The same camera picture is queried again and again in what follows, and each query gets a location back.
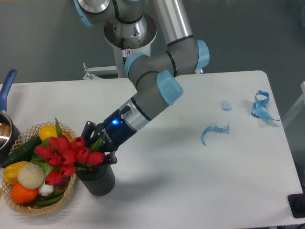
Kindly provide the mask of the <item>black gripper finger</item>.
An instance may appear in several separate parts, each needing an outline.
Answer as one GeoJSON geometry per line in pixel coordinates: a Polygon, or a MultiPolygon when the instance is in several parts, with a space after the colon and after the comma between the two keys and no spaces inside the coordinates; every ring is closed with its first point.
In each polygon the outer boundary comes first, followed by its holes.
{"type": "Polygon", "coordinates": [[[84,139],[86,146],[92,145],[97,140],[95,136],[95,128],[96,128],[95,123],[91,121],[86,122],[81,134],[81,137],[84,139]]]}
{"type": "Polygon", "coordinates": [[[102,161],[102,165],[112,165],[117,163],[116,153],[115,152],[109,152],[107,154],[104,154],[104,159],[102,161]]]}

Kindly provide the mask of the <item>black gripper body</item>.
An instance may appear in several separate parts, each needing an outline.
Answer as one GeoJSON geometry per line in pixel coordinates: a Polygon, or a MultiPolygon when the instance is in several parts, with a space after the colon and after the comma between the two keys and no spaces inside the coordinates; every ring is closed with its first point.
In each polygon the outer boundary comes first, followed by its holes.
{"type": "Polygon", "coordinates": [[[136,134],[136,130],[130,127],[122,117],[120,110],[115,110],[102,123],[97,124],[94,129],[94,140],[105,135],[104,143],[98,148],[99,152],[113,152],[118,147],[136,134]]]}

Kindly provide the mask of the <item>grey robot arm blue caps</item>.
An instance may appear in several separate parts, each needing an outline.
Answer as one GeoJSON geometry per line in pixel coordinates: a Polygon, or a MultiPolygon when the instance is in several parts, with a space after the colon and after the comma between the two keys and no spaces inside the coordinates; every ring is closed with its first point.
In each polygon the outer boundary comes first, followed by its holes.
{"type": "Polygon", "coordinates": [[[85,25],[105,24],[105,37],[119,49],[118,75],[129,78],[136,89],[102,123],[87,123],[82,133],[87,145],[98,145],[104,164],[114,164],[118,147],[182,96],[176,76],[201,71],[210,60],[209,50],[194,38],[181,0],[153,1],[167,45],[156,56],[141,51],[156,36],[155,22],[144,13],[142,1],[77,0],[74,5],[85,25]]]}

